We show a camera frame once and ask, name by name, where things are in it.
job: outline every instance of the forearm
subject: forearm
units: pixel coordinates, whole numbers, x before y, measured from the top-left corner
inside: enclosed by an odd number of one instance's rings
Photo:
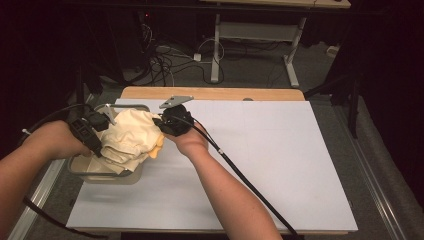
[[[190,157],[230,239],[281,239],[265,207],[207,151]]]
[[[38,151],[19,148],[0,161],[0,239],[12,227],[32,180],[48,161]]]

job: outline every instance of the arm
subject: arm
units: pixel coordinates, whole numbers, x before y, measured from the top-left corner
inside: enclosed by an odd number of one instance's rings
[[[43,125],[0,161],[0,239],[15,223],[22,199],[38,171],[49,160],[90,155],[63,121]]]
[[[262,203],[209,154],[206,139],[196,130],[191,129],[179,137],[167,137],[193,163],[230,239],[281,239]]]

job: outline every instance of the gray floor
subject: gray floor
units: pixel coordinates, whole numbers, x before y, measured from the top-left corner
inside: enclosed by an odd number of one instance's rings
[[[333,61],[325,55],[327,46],[317,45],[311,48],[299,48],[294,60],[295,69],[300,82],[300,89],[306,91],[324,81]],[[199,68],[189,68],[168,76],[168,86],[201,86],[201,87],[248,87],[248,88],[290,88],[285,69],[281,64],[281,56],[287,52],[287,45],[280,45],[274,51],[261,51],[248,55],[235,54],[227,50],[221,62],[224,70],[224,82],[217,86],[206,84],[202,80]],[[186,59],[173,58],[174,65]],[[210,66],[202,65],[205,75],[209,76]],[[121,87],[105,83],[105,91],[98,96],[96,104],[113,102],[122,92]],[[346,196],[352,204],[352,211],[359,231],[343,236],[306,236],[307,240],[315,239],[424,239],[424,218],[422,209],[416,203],[411,191],[397,171],[390,155],[387,153],[378,132],[375,130],[365,104],[361,101],[358,116],[358,140],[352,139],[346,131],[343,107],[331,106],[328,96],[315,96],[311,104],[317,122],[322,131],[325,143],[339,174]],[[360,149],[372,168],[384,196],[389,200],[393,212],[397,216],[400,232],[404,235],[396,238],[389,231],[382,218],[381,208],[376,205],[376,197],[370,191],[367,178],[358,161]],[[44,210],[58,220],[66,223],[72,203],[78,195],[82,180],[64,169],[54,190],[51,192]],[[118,233],[108,234],[110,239],[119,239]],[[26,239],[87,239],[68,233],[38,218]]]

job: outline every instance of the crumpled cloth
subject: crumpled cloth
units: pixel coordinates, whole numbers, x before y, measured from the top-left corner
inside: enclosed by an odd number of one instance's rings
[[[115,125],[110,124],[100,138],[103,148],[101,161],[111,170],[134,171],[149,156],[156,158],[162,149],[164,136],[152,118],[159,115],[126,109],[115,117]]]

